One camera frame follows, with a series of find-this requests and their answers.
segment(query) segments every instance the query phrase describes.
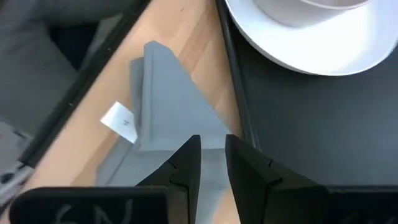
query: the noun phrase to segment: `dark gray cloth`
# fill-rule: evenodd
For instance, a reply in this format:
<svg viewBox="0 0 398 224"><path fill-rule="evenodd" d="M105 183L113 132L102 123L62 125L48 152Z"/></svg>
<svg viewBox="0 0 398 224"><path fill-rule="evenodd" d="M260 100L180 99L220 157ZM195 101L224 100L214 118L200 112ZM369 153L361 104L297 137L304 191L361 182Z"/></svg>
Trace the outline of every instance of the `dark gray cloth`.
<svg viewBox="0 0 398 224"><path fill-rule="evenodd" d="M0 11L0 119L34 136L78 73L48 26L98 21L132 0L7 0Z"/></svg>

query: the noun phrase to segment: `wooden table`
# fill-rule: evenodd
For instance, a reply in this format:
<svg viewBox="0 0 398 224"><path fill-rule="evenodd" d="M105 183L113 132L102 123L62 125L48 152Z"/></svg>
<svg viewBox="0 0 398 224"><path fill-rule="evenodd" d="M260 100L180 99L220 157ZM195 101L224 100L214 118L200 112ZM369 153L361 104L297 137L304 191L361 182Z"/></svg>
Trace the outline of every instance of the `wooden table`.
<svg viewBox="0 0 398 224"><path fill-rule="evenodd" d="M234 88L214 0L152 0L94 85L59 133L28 181L41 186L92 186L118 135L101 124L115 101L131 108L129 63L144 44L170 47L232 133L240 136ZM3 217L1 224L8 223ZM213 223L239 223L232 192L224 196Z"/></svg>

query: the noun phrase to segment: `white plate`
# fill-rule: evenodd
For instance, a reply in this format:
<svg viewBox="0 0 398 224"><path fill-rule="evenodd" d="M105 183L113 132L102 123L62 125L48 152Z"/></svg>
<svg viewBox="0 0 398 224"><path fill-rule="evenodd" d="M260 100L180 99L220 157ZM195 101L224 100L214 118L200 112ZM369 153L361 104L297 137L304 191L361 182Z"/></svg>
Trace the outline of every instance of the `white plate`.
<svg viewBox="0 0 398 224"><path fill-rule="evenodd" d="M398 0L373 0L320 24L294 28L264 14L252 0L225 0L248 42L298 72L351 75L383 61L398 40Z"/></svg>

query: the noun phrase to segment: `white cup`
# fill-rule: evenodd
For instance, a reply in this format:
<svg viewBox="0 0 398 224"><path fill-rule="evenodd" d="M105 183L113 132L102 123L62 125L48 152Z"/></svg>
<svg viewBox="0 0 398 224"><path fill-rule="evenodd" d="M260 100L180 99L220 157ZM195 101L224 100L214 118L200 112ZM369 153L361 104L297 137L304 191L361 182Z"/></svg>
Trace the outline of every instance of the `white cup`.
<svg viewBox="0 0 398 224"><path fill-rule="evenodd" d="M253 0L268 16L287 26L317 24L370 0Z"/></svg>

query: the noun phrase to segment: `paper label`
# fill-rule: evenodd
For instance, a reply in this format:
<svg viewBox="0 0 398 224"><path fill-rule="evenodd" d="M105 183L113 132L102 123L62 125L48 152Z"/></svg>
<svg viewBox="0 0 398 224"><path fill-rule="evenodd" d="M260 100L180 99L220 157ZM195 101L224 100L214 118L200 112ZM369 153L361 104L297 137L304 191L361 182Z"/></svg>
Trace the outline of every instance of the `paper label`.
<svg viewBox="0 0 398 224"><path fill-rule="evenodd" d="M102 117L101 122L131 143L137 140L134 114L121 103L115 102Z"/></svg>

